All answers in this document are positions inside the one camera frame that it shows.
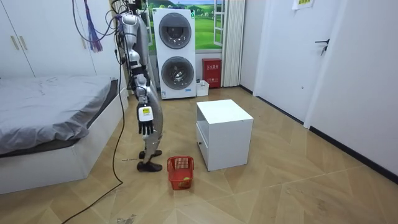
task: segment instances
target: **window view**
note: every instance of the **window view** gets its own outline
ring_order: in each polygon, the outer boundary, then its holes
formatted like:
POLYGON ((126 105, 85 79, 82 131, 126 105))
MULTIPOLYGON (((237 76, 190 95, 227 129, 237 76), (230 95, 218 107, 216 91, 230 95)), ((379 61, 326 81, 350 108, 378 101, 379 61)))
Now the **window view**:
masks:
POLYGON ((150 17, 150 29, 152 32, 152 45, 149 47, 151 52, 155 51, 155 35, 154 22, 152 18, 153 8, 171 8, 179 7, 184 9, 191 9, 195 11, 195 38, 196 49, 220 49, 222 40, 222 26, 224 5, 222 1, 217 0, 215 3, 212 0, 191 0, 191 1, 177 1, 177 0, 148 0, 148 11, 150 17))

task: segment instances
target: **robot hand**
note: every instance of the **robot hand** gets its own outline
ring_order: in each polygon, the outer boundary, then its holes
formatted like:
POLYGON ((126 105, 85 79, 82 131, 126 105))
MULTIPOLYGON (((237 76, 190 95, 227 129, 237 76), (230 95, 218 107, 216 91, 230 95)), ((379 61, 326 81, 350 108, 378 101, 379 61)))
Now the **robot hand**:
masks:
POLYGON ((137 105, 138 133, 142 135, 150 135, 154 133, 154 116, 152 107, 148 105, 137 105))

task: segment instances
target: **red basket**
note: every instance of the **red basket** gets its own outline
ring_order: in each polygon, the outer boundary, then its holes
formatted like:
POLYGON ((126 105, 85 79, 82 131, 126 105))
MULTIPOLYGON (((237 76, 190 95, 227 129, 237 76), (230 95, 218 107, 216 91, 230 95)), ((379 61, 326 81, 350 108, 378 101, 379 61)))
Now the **red basket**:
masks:
POLYGON ((193 159, 190 156, 173 156, 167 159, 167 171, 173 190, 189 189, 193 179, 193 159))

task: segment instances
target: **gray blanket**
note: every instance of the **gray blanket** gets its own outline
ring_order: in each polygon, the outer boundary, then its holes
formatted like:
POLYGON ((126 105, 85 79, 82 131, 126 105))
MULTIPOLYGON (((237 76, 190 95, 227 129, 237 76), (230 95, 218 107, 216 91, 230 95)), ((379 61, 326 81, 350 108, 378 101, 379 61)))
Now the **gray blanket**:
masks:
POLYGON ((0 154, 85 137, 110 85, 99 76, 0 79, 0 154))

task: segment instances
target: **paper sign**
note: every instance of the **paper sign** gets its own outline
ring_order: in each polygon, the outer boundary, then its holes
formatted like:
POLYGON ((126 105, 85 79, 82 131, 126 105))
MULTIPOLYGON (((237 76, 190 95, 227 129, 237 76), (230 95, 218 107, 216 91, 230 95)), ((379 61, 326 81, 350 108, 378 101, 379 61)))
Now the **paper sign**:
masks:
POLYGON ((293 10, 304 9, 306 7, 312 7, 314 0, 293 0, 293 10))

